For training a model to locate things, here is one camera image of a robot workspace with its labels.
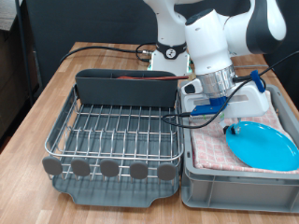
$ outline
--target wire dish rack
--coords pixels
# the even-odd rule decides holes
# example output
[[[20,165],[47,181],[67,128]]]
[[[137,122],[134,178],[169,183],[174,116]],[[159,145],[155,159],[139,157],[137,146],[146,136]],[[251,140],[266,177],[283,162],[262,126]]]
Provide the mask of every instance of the wire dish rack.
[[[148,207],[173,195],[183,138],[162,116],[176,108],[81,105],[75,85],[45,143],[52,185],[91,205]]]

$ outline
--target gray plastic tray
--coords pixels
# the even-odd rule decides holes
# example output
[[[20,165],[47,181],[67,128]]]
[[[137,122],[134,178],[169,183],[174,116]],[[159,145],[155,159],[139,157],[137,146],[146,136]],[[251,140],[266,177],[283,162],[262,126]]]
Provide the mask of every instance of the gray plastic tray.
[[[299,123],[279,89],[268,85],[286,132],[299,146]],[[190,131],[184,130],[181,198],[189,207],[299,213],[299,175],[196,169]]]

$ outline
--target pink towel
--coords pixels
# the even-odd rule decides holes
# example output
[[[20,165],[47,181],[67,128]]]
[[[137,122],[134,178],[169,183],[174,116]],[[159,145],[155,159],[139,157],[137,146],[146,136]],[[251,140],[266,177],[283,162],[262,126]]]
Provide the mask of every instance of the pink towel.
[[[270,107],[265,115],[256,118],[242,119],[243,121],[254,121],[268,125],[279,132],[291,137],[283,130],[278,116],[271,104],[271,94],[266,92]],[[226,119],[227,125],[232,125],[232,119]],[[198,169],[213,169],[225,171],[246,171],[274,174],[299,174],[299,170],[290,172],[277,172],[263,169],[255,169],[247,166],[243,161],[238,159],[232,150],[228,147],[222,127],[218,123],[211,123],[202,129],[191,130],[193,146],[193,165]]]

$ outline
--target gray plastic panel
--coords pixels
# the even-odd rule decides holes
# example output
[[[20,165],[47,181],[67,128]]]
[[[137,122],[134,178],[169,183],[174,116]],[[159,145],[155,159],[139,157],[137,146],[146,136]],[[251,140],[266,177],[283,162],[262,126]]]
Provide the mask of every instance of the gray plastic panel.
[[[71,166],[75,175],[87,176],[91,172],[90,164],[82,158],[74,158]]]
[[[176,177],[177,168],[171,163],[163,163],[158,166],[158,177],[162,180],[172,180]]]
[[[112,159],[103,159],[101,161],[101,172],[104,176],[112,177],[119,174],[119,164]]]
[[[283,128],[299,144],[299,123],[277,87],[268,85]],[[184,130],[182,201],[189,207],[299,213],[299,175],[196,169],[189,130]]]
[[[135,161],[130,166],[130,175],[135,179],[145,179],[149,174],[148,165],[142,161]]]
[[[89,105],[174,107],[177,80],[134,80],[118,77],[174,77],[167,72],[87,69],[76,75],[78,95]]]
[[[62,163],[60,162],[60,160],[58,160],[55,157],[51,157],[51,156],[45,157],[43,159],[43,165],[45,171],[49,175],[60,175],[63,172]]]

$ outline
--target wooden tabletop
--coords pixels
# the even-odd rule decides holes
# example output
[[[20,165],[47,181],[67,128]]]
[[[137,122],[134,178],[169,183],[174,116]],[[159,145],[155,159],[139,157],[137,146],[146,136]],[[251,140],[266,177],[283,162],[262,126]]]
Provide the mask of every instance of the wooden tabletop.
[[[73,49],[91,45],[104,44],[76,43]],[[136,48],[134,45],[106,46]],[[235,65],[265,64],[261,55],[239,57],[234,62]],[[119,208],[76,205],[69,195],[52,187],[41,163],[48,155],[44,143],[75,83],[75,74],[86,68],[145,70],[146,67],[134,54],[103,49],[81,51],[63,62],[0,156],[0,223],[299,224],[299,215],[189,208],[180,199],[180,191],[155,201],[150,208]],[[236,69],[239,75],[247,75],[249,71]],[[275,75],[269,72],[264,79],[280,88],[299,119],[299,112]]]
[[[0,2],[0,30],[10,31],[12,23],[17,16],[16,3],[14,0],[1,0]]]

